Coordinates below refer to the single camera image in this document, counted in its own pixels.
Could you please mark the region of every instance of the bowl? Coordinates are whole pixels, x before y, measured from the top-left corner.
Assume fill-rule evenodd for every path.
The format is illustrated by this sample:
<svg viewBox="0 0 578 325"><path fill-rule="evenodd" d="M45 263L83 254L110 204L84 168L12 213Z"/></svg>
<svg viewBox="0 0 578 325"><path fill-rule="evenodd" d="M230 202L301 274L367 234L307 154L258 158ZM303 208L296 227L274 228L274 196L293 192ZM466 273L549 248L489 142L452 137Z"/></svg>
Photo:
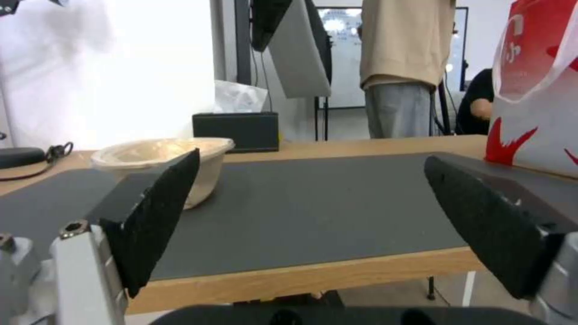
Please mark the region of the bowl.
<svg viewBox="0 0 578 325"><path fill-rule="evenodd" d="M189 138L155 139L122 143L95 152L96 169L111 172L117 180L129 173L143 172L199 148L201 165L184 208L191 209L205 200L217 184L225 153L235 147L232 139Z"/></svg>

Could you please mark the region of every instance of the floor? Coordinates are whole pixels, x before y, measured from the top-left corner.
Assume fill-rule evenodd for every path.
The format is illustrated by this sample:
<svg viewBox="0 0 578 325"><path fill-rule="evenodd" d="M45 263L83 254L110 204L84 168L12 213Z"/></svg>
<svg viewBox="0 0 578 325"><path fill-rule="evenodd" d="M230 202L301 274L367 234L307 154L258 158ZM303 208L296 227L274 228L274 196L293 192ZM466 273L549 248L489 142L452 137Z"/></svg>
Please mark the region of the floor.
<svg viewBox="0 0 578 325"><path fill-rule="evenodd" d="M466 275L435 278L436 300L426 299L426 279L389 283L370 287L340 290L346 306L461 306ZM528 313L528 302L518 301L507 293L489 272L477 272L471 306L489 306ZM127 316L127 325L145 325L162 316L162 313Z"/></svg>

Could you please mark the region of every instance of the white tissue paper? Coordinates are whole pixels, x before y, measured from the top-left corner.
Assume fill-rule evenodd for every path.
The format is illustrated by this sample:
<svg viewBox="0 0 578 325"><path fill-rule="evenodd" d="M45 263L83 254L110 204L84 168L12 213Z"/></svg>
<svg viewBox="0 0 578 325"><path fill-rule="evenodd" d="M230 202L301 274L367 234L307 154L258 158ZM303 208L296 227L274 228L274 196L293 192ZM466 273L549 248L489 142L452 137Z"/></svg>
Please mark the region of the white tissue paper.
<svg viewBox="0 0 578 325"><path fill-rule="evenodd" d="M267 89L215 80L213 113L258 113L263 110Z"/></svg>

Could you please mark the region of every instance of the beige sweater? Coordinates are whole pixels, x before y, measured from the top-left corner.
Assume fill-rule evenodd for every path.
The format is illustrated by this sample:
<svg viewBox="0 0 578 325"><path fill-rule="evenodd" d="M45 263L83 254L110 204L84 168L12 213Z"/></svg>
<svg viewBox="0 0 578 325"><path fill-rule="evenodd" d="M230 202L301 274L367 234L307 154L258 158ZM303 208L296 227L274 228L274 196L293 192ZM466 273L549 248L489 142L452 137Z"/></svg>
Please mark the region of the beige sweater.
<svg viewBox="0 0 578 325"><path fill-rule="evenodd" d="M455 0L364 0L361 87L437 86L450 54Z"/></svg>

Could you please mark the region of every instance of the person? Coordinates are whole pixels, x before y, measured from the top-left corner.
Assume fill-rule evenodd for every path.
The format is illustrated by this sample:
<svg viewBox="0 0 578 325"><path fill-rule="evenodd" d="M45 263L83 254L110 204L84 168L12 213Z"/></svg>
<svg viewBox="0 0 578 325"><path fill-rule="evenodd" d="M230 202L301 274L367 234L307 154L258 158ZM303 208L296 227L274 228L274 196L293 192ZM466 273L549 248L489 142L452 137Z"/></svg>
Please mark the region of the person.
<svg viewBox="0 0 578 325"><path fill-rule="evenodd" d="M450 53L455 0L364 0L361 88L371 138L428 136Z"/></svg>
<svg viewBox="0 0 578 325"><path fill-rule="evenodd" d="M455 133L487 135L493 102L492 69L485 69L473 78L466 90L456 118Z"/></svg>

